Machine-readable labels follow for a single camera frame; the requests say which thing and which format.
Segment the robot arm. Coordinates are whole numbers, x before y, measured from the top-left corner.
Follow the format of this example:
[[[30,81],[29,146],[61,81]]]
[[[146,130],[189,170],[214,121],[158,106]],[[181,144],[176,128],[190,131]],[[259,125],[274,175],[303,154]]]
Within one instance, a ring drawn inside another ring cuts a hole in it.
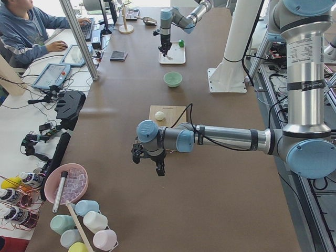
[[[187,34],[190,34],[202,16],[209,12],[214,5],[214,1],[196,1],[198,5],[187,15],[181,14],[178,7],[163,8],[160,11],[160,27],[153,32],[154,36],[160,36],[160,45],[158,49],[160,53],[167,57],[172,47],[171,42],[171,26],[179,27]]]
[[[284,130],[256,131],[262,124],[253,88],[243,82],[240,62],[255,28],[261,1],[239,1],[233,13],[214,9],[198,24],[187,24],[177,9],[149,13],[162,16],[162,40],[176,43],[172,23],[194,30],[186,35],[187,61],[175,66],[156,62],[156,30],[141,28],[136,40],[140,61],[130,92],[139,148],[120,165],[135,175],[170,168],[186,172],[247,164],[252,151],[279,155],[309,178],[335,170],[335,148],[323,121],[323,65],[319,55],[288,68],[289,125]]]

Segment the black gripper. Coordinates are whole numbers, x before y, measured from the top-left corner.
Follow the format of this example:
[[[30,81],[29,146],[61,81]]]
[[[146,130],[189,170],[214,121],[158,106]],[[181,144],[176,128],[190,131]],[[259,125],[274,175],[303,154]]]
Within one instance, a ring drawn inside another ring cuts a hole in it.
[[[166,157],[165,149],[157,149],[155,151],[150,151],[145,149],[145,155],[150,158],[152,161],[156,162],[156,173],[158,176],[165,176],[165,164],[164,159]]]
[[[171,34],[167,34],[167,35],[161,34],[160,38],[161,38],[161,45],[158,46],[158,49],[160,53],[164,54],[163,47],[165,47],[165,55],[168,56],[168,52],[172,47]]]

